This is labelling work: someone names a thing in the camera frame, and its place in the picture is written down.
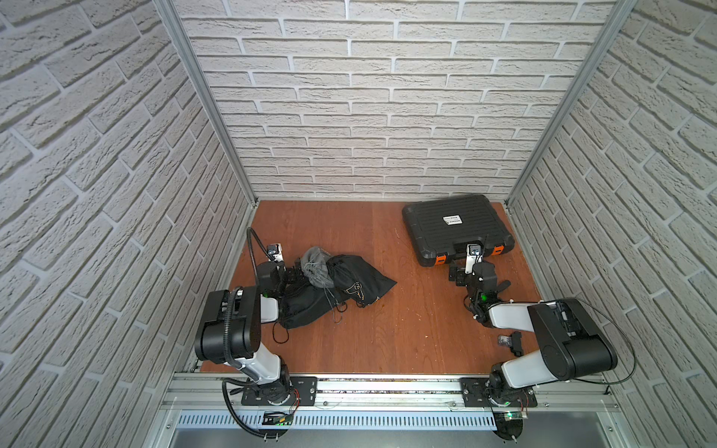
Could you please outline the black printed drawstring pouch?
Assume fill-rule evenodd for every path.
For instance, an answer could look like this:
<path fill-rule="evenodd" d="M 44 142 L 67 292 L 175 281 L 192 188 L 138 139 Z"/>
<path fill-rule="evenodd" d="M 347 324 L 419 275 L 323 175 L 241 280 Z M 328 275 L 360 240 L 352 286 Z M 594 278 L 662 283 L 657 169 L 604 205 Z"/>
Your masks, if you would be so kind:
<path fill-rule="evenodd" d="M 272 336 L 275 343 L 283 345 L 289 341 L 289 330 L 305 327 L 316 320 L 332 313 L 335 324 L 343 320 L 342 313 L 347 311 L 345 298 L 336 289 L 315 287 L 311 283 L 288 286 L 285 294 L 278 301 L 279 316 L 272 327 Z M 286 332 L 286 339 L 276 339 L 276 326 L 280 325 Z"/>

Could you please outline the aluminium rail frame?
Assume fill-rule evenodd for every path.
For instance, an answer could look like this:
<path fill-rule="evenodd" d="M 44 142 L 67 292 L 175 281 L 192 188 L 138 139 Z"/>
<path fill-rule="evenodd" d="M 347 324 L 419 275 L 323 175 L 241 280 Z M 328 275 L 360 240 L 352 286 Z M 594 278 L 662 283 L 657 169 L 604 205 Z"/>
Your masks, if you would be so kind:
<path fill-rule="evenodd" d="M 534 386 L 496 404 L 485 397 L 484 377 L 461 375 L 316 374 L 293 378 L 293 390 L 272 404 L 223 373 L 178 373 L 164 394 L 154 429 L 255 430 L 496 430 L 545 414 L 595 414 L 614 422 L 621 413 L 608 386 L 558 382 Z"/>

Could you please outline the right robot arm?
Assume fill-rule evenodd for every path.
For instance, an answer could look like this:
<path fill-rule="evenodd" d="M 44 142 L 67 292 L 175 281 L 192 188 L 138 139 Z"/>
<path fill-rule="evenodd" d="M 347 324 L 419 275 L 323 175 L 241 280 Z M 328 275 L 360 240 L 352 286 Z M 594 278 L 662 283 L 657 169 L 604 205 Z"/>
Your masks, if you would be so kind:
<path fill-rule="evenodd" d="M 515 356 L 491 368 L 483 386 L 493 406 L 530 405 L 534 386 L 564 382 L 610 371 L 617 366 L 614 346 L 577 299 L 549 302 L 504 302 L 500 282 L 489 262 L 449 264 L 448 278 L 467 289 L 464 306 L 479 324 L 509 330 Z"/>

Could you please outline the black plastic tool case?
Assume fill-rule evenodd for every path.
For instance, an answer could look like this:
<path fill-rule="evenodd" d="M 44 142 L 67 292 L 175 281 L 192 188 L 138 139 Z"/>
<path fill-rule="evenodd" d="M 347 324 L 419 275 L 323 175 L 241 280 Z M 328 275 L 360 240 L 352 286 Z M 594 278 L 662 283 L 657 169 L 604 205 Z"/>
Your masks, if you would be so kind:
<path fill-rule="evenodd" d="M 515 248 L 513 235 L 482 194 L 409 203 L 401 215 L 423 267 L 463 259 L 470 244 L 480 244 L 486 258 Z"/>

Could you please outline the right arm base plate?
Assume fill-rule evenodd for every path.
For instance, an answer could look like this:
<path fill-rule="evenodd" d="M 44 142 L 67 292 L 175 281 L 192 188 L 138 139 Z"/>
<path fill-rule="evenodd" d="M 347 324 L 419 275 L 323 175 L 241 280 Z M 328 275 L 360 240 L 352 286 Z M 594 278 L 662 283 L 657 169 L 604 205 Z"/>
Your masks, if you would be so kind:
<path fill-rule="evenodd" d="M 532 388 L 509 388 L 502 382 L 489 377 L 461 377 L 459 386 L 464 405 L 479 407 L 518 407 L 521 409 L 538 406 Z"/>

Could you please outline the black fabric pouch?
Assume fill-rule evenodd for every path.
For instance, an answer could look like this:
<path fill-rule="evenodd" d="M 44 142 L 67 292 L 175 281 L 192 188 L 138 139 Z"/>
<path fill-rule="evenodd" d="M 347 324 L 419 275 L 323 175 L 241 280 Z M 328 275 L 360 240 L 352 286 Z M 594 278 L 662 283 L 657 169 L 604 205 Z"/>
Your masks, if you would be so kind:
<path fill-rule="evenodd" d="M 397 285 L 360 256 L 331 257 L 327 268 L 334 287 L 361 308 L 374 304 Z"/>

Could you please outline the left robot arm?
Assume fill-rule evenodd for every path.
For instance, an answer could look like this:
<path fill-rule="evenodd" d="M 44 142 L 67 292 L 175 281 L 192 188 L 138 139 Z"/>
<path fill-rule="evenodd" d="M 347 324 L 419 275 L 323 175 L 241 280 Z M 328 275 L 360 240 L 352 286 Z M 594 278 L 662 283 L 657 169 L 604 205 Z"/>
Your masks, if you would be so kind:
<path fill-rule="evenodd" d="M 198 360 L 229 366 L 246 377 L 223 381 L 229 398 L 241 395 L 250 404 L 296 406 L 300 394 L 287 364 L 261 341 L 263 325 L 280 321 L 279 299 L 288 283 L 282 246 L 265 246 L 251 228 L 246 246 L 255 284 L 208 294 L 194 351 Z"/>

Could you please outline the small black adapter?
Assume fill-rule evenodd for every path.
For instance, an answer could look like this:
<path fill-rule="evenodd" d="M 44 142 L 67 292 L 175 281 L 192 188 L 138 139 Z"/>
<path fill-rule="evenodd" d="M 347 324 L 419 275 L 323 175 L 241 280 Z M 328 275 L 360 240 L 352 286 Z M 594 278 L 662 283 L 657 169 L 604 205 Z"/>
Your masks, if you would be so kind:
<path fill-rule="evenodd" d="M 512 332 L 510 335 L 500 335 L 498 337 L 498 344 L 507 347 L 517 358 L 524 356 L 521 332 Z"/>

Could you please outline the grey fabric pouch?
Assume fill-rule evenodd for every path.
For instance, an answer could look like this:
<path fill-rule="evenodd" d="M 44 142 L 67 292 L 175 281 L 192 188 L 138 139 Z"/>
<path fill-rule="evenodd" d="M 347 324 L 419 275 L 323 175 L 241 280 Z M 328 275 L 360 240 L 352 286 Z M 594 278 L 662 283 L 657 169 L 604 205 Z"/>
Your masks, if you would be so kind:
<path fill-rule="evenodd" d="M 331 258 L 332 255 L 319 246 L 312 246 L 301 257 L 302 273 L 312 286 L 320 289 L 334 288 L 334 281 L 328 269 L 328 261 Z"/>

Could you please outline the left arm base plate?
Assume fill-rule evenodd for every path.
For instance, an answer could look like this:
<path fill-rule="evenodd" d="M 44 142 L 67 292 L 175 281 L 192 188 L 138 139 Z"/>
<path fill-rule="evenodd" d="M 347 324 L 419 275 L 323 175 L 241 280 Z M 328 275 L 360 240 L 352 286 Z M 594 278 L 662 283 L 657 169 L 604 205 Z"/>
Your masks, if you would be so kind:
<path fill-rule="evenodd" d="M 317 397 L 316 376 L 291 375 L 270 384 L 249 386 L 242 394 L 242 406 L 313 406 Z"/>

